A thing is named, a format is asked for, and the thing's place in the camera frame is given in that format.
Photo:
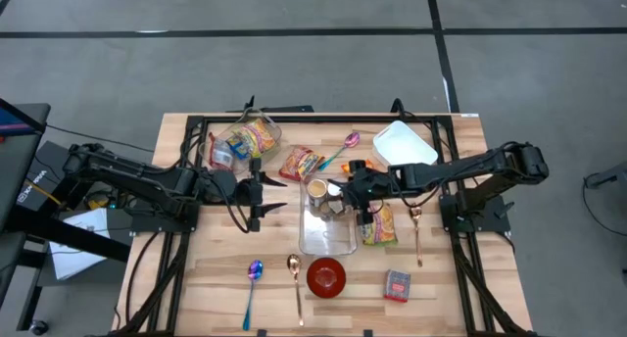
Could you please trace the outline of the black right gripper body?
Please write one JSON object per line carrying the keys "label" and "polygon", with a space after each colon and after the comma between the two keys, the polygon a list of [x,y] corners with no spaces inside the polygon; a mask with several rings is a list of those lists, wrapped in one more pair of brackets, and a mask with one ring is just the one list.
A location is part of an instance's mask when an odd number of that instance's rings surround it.
{"label": "black right gripper body", "polygon": [[390,194],[388,174],[366,166],[364,160],[350,161],[350,205],[357,224],[372,224]]}

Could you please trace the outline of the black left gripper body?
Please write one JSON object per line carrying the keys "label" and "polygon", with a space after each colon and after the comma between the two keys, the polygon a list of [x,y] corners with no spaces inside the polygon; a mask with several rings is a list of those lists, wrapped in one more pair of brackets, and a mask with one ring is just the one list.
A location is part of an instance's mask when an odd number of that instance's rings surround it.
{"label": "black left gripper body", "polygon": [[242,179],[237,185],[237,200],[250,208],[247,227],[250,232],[259,232],[262,216],[263,187],[260,183],[261,160],[252,158],[249,163],[250,176]]}

